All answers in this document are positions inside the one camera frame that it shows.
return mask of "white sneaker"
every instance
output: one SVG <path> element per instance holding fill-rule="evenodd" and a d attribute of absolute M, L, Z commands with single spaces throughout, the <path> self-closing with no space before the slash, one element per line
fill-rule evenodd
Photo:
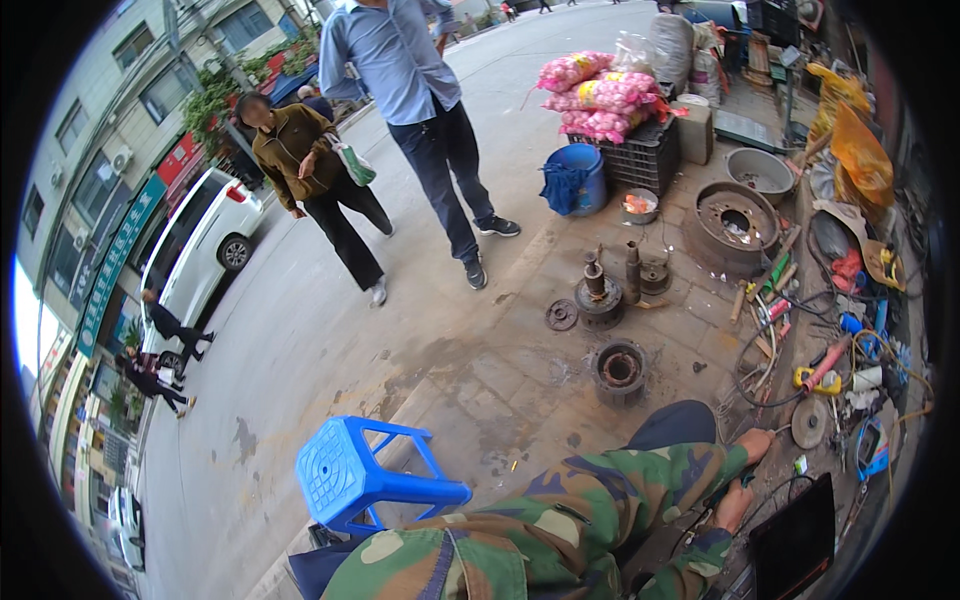
<path fill-rule="evenodd" d="M 370 288 L 370 293 L 373 295 L 373 300 L 370 303 L 370 308 L 376 308 L 377 306 L 382 306 L 384 302 L 387 301 L 387 278 L 382 276 L 377 282 Z"/>

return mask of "road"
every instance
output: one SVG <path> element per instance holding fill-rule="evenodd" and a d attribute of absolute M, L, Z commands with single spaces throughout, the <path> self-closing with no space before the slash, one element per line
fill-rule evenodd
<path fill-rule="evenodd" d="M 420 185 L 376 111 L 344 138 L 377 170 L 372 189 L 396 224 L 386 239 L 349 215 L 380 260 L 390 297 L 378 310 L 309 219 L 274 203 L 250 264 L 210 313 L 216 343 L 191 361 L 197 405 L 175 420 L 156 408 L 137 495 L 144 507 L 145 598 L 244 598 L 307 522 L 294 474 L 300 446 L 331 415 L 388 419 L 444 341 L 478 333 L 510 294 L 507 274 L 551 217 L 537 171 L 556 148 L 559 115 L 539 108 L 544 62 L 612 51 L 620 30 L 646 34 L 652 2 L 583 3 L 527 12 L 448 50 L 476 130 L 481 179 L 516 238 L 479 238 L 490 284 L 472 291 Z"/>

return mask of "white car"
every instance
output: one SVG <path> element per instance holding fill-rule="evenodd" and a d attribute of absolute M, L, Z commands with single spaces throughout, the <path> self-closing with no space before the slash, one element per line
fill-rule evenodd
<path fill-rule="evenodd" d="M 115 521 L 114 530 L 120 537 L 120 551 L 131 569 L 143 571 L 143 546 L 140 518 L 143 516 L 140 503 L 130 490 L 117 488 L 107 503 L 107 516 Z"/>
<path fill-rule="evenodd" d="M 263 203 L 237 178 L 210 169 L 183 198 L 156 241 L 140 281 L 159 303 L 192 327 L 227 271 L 240 271 L 250 260 L 250 237 L 263 216 Z M 184 364 L 183 342 L 164 340 L 144 315 L 143 351 L 176 372 Z"/>

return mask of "orange plastic bag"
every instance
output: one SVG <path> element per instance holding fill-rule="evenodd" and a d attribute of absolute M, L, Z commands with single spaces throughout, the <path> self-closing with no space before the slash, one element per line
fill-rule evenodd
<path fill-rule="evenodd" d="M 837 157 L 858 192 L 854 194 L 850 190 L 838 168 L 833 178 L 837 200 L 859 204 L 868 219 L 872 214 L 882 214 L 881 208 L 893 205 L 894 165 L 873 133 L 844 102 L 837 105 L 830 152 Z"/>
<path fill-rule="evenodd" d="M 824 136 L 833 129 L 833 119 L 836 115 L 837 103 L 846 102 L 847 105 L 860 110 L 863 114 L 870 114 L 870 101 L 863 93 L 860 82 L 856 79 L 844 79 L 827 69 L 822 64 L 812 62 L 806 66 L 811 75 L 821 78 L 820 104 L 817 106 L 817 116 L 810 124 L 810 133 L 806 137 L 806 147 Z"/>

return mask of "brown jacket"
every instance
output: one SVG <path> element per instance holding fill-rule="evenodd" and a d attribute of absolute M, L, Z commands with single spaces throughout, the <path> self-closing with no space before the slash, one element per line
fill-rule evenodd
<path fill-rule="evenodd" d="M 303 104 L 273 110 L 276 128 L 270 133 L 256 131 L 253 155 L 276 190 L 276 196 L 287 210 L 297 201 L 320 196 L 333 184 L 344 168 L 340 157 L 330 150 L 324 133 L 337 133 L 337 128 L 317 111 Z M 310 152 L 317 156 L 313 175 L 299 179 L 300 163 Z"/>

